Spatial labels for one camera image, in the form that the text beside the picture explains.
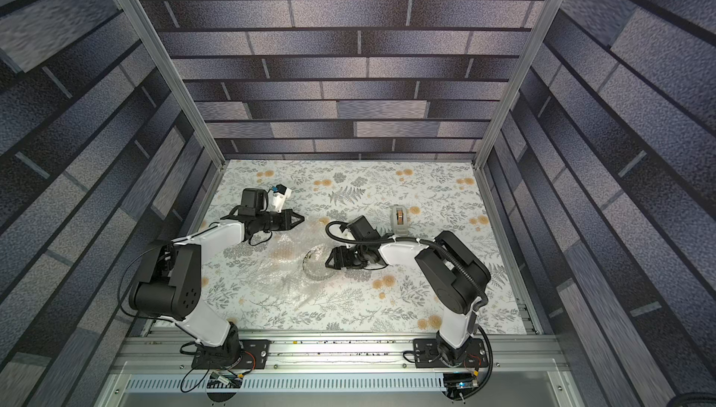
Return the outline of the clear bubble wrap sheet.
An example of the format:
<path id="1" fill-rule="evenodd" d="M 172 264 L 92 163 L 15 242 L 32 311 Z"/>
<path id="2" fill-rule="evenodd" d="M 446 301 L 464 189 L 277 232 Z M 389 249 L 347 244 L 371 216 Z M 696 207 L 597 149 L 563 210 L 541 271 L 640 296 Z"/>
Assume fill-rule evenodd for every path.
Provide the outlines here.
<path id="1" fill-rule="evenodd" d="M 242 328 L 347 332 L 380 311 L 370 305 L 369 293 L 386 268 L 338 270 L 326 281 L 305 277 L 302 260 L 311 248 L 339 246 L 328 238 L 325 225 L 326 220 L 320 219 L 297 232 L 281 234 L 254 255 L 257 263 L 244 273 L 244 288 L 236 299 L 236 321 Z"/>

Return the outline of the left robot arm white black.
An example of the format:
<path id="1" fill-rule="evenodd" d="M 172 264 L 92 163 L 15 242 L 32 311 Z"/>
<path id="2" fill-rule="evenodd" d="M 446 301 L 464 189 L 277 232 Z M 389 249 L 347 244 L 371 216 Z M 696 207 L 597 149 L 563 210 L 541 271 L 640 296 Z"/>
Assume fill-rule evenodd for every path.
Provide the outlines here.
<path id="1" fill-rule="evenodd" d="M 217 222 L 142 257 L 128 294 L 130 308 L 169 321 L 192 337 L 194 369 L 231 369 L 244 356 L 237 326 L 201 300 L 202 266 L 257 233 L 289 231 L 304 222 L 303 216 L 285 208 L 291 194 L 281 184 L 268 191 L 245 189 L 240 204 Z"/>

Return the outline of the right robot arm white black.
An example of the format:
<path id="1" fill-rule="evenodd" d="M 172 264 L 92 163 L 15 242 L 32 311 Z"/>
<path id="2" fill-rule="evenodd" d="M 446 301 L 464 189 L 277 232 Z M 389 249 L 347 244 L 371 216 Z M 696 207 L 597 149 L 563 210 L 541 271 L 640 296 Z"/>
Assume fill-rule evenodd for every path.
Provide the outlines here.
<path id="1" fill-rule="evenodd" d="M 480 331 L 477 312 L 489 302 L 490 270 L 451 231 L 433 239 L 380 235 L 366 217 L 351 222 L 328 222 L 327 236 L 341 245 L 334 248 L 326 267 L 336 270 L 369 270 L 409 267 L 421 270 L 434 295 L 444 308 L 436 334 L 436 352 L 449 366 L 468 358 L 473 334 Z"/>

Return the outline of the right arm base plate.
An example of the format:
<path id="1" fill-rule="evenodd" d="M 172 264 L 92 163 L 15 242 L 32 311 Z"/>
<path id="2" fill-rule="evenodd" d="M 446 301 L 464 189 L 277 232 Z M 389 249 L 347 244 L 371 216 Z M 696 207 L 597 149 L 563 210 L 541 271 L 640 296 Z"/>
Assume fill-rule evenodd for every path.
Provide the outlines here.
<path id="1" fill-rule="evenodd" d="M 414 339 L 413 360 L 417 368 L 488 368 L 490 361 L 482 339 L 468 338 L 459 348 L 452 348 L 440 338 Z"/>

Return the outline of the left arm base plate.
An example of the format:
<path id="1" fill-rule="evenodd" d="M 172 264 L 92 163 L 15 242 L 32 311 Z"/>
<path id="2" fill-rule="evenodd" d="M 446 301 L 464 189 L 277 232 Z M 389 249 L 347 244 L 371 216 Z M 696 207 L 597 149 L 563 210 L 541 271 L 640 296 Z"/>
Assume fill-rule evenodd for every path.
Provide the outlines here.
<path id="1" fill-rule="evenodd" d="M 229 347 L 198 346 L 191 362 L 193 370 L 263 370 L 271 341 L 242 340 Z"/>

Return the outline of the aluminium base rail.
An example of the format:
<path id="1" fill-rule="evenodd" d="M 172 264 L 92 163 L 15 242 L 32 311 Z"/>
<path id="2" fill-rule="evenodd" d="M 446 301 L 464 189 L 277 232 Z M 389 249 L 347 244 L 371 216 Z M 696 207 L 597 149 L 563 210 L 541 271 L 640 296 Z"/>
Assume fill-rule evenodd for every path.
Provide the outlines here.
<path id="1" fill-rule="evenodd" d="M 416 373 L 403 353 L 417 334 L 300 334 L 299 332 L 246 332 L 249 340 L 270 342 L 265 352 L 253 352 L 263 365 L 260 375 L 282 373 Z M 496 372 L 566 371 L 569 364 L 551 335 L 497 334 L 489 337 Z M 110 365 L 112 375 L 183 375 L 190 356 L 179 352 L 186 343 L 178 332 L 158 332 L 123 342 Z"/>

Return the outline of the left aluminium frame post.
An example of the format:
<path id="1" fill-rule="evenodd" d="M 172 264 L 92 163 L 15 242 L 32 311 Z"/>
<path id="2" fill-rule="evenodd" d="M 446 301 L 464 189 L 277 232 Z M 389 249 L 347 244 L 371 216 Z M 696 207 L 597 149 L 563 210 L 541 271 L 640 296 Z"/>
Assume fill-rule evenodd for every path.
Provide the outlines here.
<path id="1" fill-rule="evenodd" d="M 200 111 L 188 92 L 179 72 L 162 44 L 158 32 L 156 32 L 147 13 L 145 12 L 140 0 L 117 0 L 122 11 L 131 22 L 132 27 L 139 36 L 151 59 L 157 66 L 162 78 L 168 84 L 170 91 L 175 97 L 180 109 L 189 123 L 194 128 L 199 143 L 205 147 L 214 164 L 222 169 L 226 164 L 226 159 L 221 153 L 216 141 L 211 136 L 207 124 L 201 117 Z"/>

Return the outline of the aluminium frame post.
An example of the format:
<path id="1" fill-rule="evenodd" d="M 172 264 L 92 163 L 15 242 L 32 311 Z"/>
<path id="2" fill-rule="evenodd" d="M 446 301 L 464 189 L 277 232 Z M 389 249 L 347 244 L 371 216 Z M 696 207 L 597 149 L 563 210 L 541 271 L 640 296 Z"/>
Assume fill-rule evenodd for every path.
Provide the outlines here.
<path id="1" fill-rule="evenodd" d="M 487 164 L 490 152 L 494 148 L 498 134 L 501 132 L 503 123 L 508 112 L 514 107 L 518 100 L 518 91 L 524 83 L 528 71 L 533 65 L 547 32 L 550 30 L 554 19 L 559 11 L 563 0 L 544 0 L 544 6 L 536 23 L 531 30 L 530 37 L 525 44 L 524 50 L 518 58 L 515 71 L 507 83 L 495 113 L 490 120 L 477 155 L 475 156 L 475 168 L 483 170 Z"/>
<path id="2" fill-rule="evenodd" d="M 139 36 L 151 59 L 157 66 L 162 78 L 168 84 L 170 91 L 175 97 L 180 109 L 189 123 L 194 128 L 199 143 L 205 147 L 214 164 L 222 169 L 226 164 L 226 159 L 221 153 L 216 141 L 211 136 L 207 124 L 201 117 L 200 111 L 188 92 L 179 72 L 162 44 L 158 32 L 156 32 L 147 13 L 145 12 L 140 0 L 117 0 L 122 11 L 131 22 L 132 27 Z"/>

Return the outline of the right aluminium frame post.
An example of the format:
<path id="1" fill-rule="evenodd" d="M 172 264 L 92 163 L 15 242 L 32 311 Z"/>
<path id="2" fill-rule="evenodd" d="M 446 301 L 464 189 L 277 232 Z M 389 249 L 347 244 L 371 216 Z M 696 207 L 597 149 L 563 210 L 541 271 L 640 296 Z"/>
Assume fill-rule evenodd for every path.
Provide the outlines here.
<path id="1" fill-rule="evenodd" d="M 544 6 L 536 23 L 531 30 L 530 37 L 525 44 L 524 50 L 518 58 L 515 71 L 507 83 L 495 113 L 490 120 L 477 155 L 475 156 L 475 168 L 483 170 L 487 164 L 490 152 L 494 148 L 498 134 L 501 132 L 503 123 L 508 112 L 514 107 L 518 100 L 518 91 L 524 83 L 528 71 L 533 65 L 547 32 L 550 30 L 554 19 L 559 11 L 563 0 L 544 0 Z"/>

